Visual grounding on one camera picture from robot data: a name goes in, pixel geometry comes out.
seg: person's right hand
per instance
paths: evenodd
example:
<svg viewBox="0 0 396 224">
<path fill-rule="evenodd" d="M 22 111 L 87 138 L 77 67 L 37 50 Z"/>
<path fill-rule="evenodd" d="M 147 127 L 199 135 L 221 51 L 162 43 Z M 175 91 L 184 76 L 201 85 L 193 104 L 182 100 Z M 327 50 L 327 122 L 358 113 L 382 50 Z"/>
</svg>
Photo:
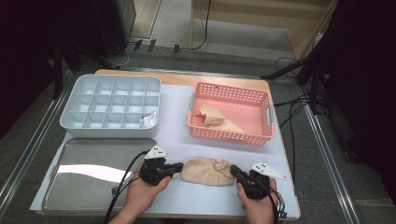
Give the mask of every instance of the person's right hand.
<svg viewBox="0 0 396 224">
<path fill-rule="evenodd" d="M 242 208 L 247 212 L 247 220 L 250 224 L 271 224 L 274 223 L 274 210 L 270 198 L 267 196 L 261 200 L 251 200 L 247 197 L 242 184 L 237 183 L 238 197 L 242 201 Z M 270 179 L 270 187 L 276 190 L 276 181 Z M 278 204 L 276 194 L 271 191 L 275 205 Z"/>
</svg>

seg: gray floor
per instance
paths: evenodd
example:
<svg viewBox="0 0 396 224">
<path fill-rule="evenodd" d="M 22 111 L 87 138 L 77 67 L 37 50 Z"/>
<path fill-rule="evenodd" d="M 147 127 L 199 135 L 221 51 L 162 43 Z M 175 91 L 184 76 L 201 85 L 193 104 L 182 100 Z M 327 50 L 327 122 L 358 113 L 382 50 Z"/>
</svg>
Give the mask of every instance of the gray floor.
<svg viewBox="0 0 396 224">
<path fill-rule="evenodd" d="M 245 55 L 235 56 L 226 51 L 227 49 L 213 53 L 182 50 L 180 53 L 174 54 L 173 49 L 161 48 L 160 46 L 152 52 L 148 52 L 148 46 L 143 46 L 139 50 L 130 48 L 128 51 L 129 61 L 120 69 L 166 69 L 178 72 L 205 73 L 209 76 L 254 79 L 276 71 L 276 59 L 271 58 L 274 54 L 267 57 L 254 57 L 252 55 L 248 56 L 245 52 Z M 78 72 L 70 73 L 72 77 L 94 73 L 101 68 L 98 63 L 86 56 L 81 56 L 81 59 L 83 67 Z M 127 61 L 127 56 L 124 52 L 121 52 L 111 60 L 123 64 Z M 278 67 L 287 64 L 286 62 L 280 62 Z M 294 74 L 288 74 L 269 81 L 275 104 L 294 100 L 301 94 L 300 88 L 294 84 L 293 76 Z M 53 85 L 44 90 L 35 103 L 20 117 L 8 135 L 0 140 L 0 155 L 2 155 L 0 157 L 0 183 L 2 186 L 11 175 L 31 137 L 35 134 L 36 127 L 40 124 L 52 103 L 53 90 Z M 55 114 L 44 138 L 39 142 L 27 172 L 22 174 L 23 179 L 0 223 L 100 223 L 101 218 L 98 217 L 49 217 L 29 211 L 30 204 L 50 162 L 64 139 L 65 130 L 59 124 L 63 106 Z M 279 122 L 283 121 L 289 116 L 289 106 L 277 107 L 276 114 Z M 317 138 L 308 118 L 307 113 L 303 110 L 292 119 L 296 144 L 295 187 L 302 215 L 298 220 L 285 222 L 350 223 L 343 213 L 329 170 L 323 160 Z M 365 164 L 352 164 L 346 161 L 343 145 L 335 133 L 330 119 L 326 116 L 316 116 L 316 118 L 326 137 L 347 192 L 353 201 L 360 223 L 395 223 L 395 206 L 389 199 L 378 174 Z M 290 167 L 292 167 L 290 126 L 287 124 L 281 132 Z"/>
</svg>

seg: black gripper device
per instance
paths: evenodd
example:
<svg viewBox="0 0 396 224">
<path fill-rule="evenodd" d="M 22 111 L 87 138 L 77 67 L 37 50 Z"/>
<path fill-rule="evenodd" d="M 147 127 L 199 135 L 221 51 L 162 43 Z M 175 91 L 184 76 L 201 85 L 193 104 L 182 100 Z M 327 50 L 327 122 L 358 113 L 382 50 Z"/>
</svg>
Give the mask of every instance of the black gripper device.
<svg viewBox="0 0 396 224">
<path fill-rule="evenodd" d="M 242 184 L 249 199 L 261 200 L 270 192 L 270 177 L 267 175 L 261 175 L 254 170 L 250 170 L 248 174 L 236 165 L 231 166 L 231 174 L 235 176 L 237 183 Z"/>
<path fill-rule="evenodd" d="M 174 174 L 183 170 L 183 163 L 165 164 L 165 158 L 149 159 L 143 162 L 139 176 L 146 183 L 157 186 L 166 176 L 173 177 Z"/>
</svg>

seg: table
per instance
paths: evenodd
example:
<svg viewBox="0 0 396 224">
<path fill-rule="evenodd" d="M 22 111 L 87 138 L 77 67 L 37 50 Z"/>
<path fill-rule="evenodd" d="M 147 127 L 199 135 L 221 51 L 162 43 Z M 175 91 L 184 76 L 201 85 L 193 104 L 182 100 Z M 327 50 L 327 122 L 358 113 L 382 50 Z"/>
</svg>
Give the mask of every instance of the table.
<svg viewBox="0 0 396 224">
<path fill-rule="evenodd" d="M 227 78 L 227 77 L 204 77 L 193 75 L 175 75 L 150 72 L 128 72 L 116 70 L 99 70 L 97 75 L 128 75 L 128 76 L 154 76 L 161 79 L 163 83 L 162 105 L 174 105 L 161 107 L 163 117 L 160 118 L 159 133 L 153 138 L 161 147 L 166 148 L 170 163 L 184 161 L 187 158 L 209 157 L 218 158 L 226 155 L 227 160 L 238 165 L 243 170 L 248 170 L 252 163 L 267 162 L 287 180 L 277 180 L 278 191 L 282 193 L 286 201 L 286 219 L 294 220 L 300 216 L 297 198 L 294 195 L 294 186 L 291 181 L 290 168 L 281 140 L 279 129 L 276 127 L 276 137 L 268 141 L 263 147 L 252 147 L 243 144 L 225 143 L 215 140 L 192 138 L 187 127 L 187 108 L 190 102 L 191 89 L 197 81 L 216 82 L 226 85 L 239 86 L 250 89 L 269 91 L 268 83 L 263 80 Z M 172 125 L 173 131 L 166 127 Z M 66 134 L 64 142 L 73 138 Z M 59 155 L 63 146 L 58 149 Z M 49 176 L 52 167 L 56 165 L 59 157 L 54 158 L 51 167 L 43 181 L 42 186 L 32 203 L 31 210 L 38 214 L 47 215 L 42 211 L 41 203 L 45 191 L 49 186 Z M 102 216 L 105 211 L 96 211 L 90 215 Z M 87 215 L 74 211 L 68 215 Z M 209 187 L 204 185 L 183 182 L 177 175 L 174 176 L 169 187 L 160 193 L 154 205 L 142 215 L 142 217 L 177 217 L 177 218 L 217 218 L 244 220 L 245 212 L 240 208 L 239 198 L 236 196 L 235 185 L 227 187 Z"/>
<path fill-rule="evenodd" d="M 206 20 L 208 2 L 191 1 L 190 48 L 194 20 Z M 326 30 L 335 5 L 335 0 L 212 0 L 209 20 L 285 29 L 295 58 L 302 59 Z"/>
</svg>

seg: floor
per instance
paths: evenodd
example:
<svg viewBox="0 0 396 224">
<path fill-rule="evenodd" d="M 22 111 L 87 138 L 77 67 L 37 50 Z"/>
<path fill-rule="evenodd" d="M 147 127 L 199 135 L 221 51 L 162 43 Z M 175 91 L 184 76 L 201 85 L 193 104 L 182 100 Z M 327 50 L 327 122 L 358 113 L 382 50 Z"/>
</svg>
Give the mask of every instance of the floor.
<svg viewBox="0 0 396 224">
<path fill-rule="evenodd" d="M 210 35 L 207 39 L 209 47 L 206 50 L 182 50 L 174 54 L 173 46 L 187 44 L 188 34 L 187 21 L 176 25 L 183 32 L 172 31 L 170 26 L 175 23 L 166 22 L 171 20 L 169 19 L 171 16 L 165 13 L 169 13 L 170 8 L 182 12 L 181 8 L 172 5 L 176 2 L 180 1 L 163 0 L 152 34 L 152 38 L 157 39 L 154 51 L 149 52 L 148 46 L 143 46 L 137 50 L 129 48 L 128 54 L 121 52 L 111 59 L 115 63 L 123 64 L 120 69 L 160 70 L 175 72 L 181 76 L 183 73 L 194 73 L 197 76 L 259 79 L 262 75 L 274 73 L 277 67 L 288 65 L 289 62 L 277 61 L 280 57 L 292 57 L 290 46 L 286 41 L 281 41 L 278 46 L 275 45 L 276 48 L 268 47 L 269 43 L 276 43 L 277 40 L 285 38 L 281 31 L 271 33 L 271 30 L 265 31 L 271 34 L 268 35 L 268 40 L 265 41 L 262 49 L 258 50 L 259 52 L 249 46 L 235 44 L 241 41 L 236 34 L 236 36 L 226 35 L 221 39 L 222 41 L 218 41 L 220 43 L 218 45 L 215 44 L 216 37 Z M 233 29 L 250 28 L 234 27 Z M 224 46 L 224 43 L 236 49 L 237 46 L 243 47 L 242 50 L 230 50 L 229 47 Z M 102 68 L 84 55 L 81 55 L 81 60 L 83 67 L 80 71 L 65 71 L 65 77 L 70 80 L 65 83 L 70 83 L 69 87 L 72 87 L 74 80 L 82 74 L 94 73 Z M 293 73 L 289 73 L 275 80 L 268 80 L 275 104 L 293 100 L 303 91 L 309 90 L 308 86 L 295 85 L 294 76 Z M 8 135 L 0 140 L 2 155 L 0 183 L 3 186 L 1 199 L 8 199 L 5 203 L 1 203 L 1 223 L 91 224 L 101 221 L 100 217 L 40 216 L 29 211 L 43 176 L 65 135 L 65 130 L 59 124 L 59 118 L 67 100 L 67 93 L 64 94 L 64 98 L 53 101 L 51 99 L 53 91 L 53 85 L 44 90 Z M 276 107 L 279 122 L 288 118 L 289 109 L 290 105 Z M 281 134 L 290 168 L 295 167 L 294 184 L 302 214 L 298 220 L 285 221 L 285 223 L 395 222 L 395 206 L 389 199 L 378 174 L 364 163 L 354 164 L 346 160 L 343 144 L 330 118 L 314 116 L 306 106 L 292 118 L 292 125 L 293 132 L 290 131 L 290 124 L 287 123 L 281 129 Z M 42 132 L 37 132 L 37 127 L 41 128 Z M 292 137 L 295 138 L 295 152 L 292 150 Z"/>
</svg>

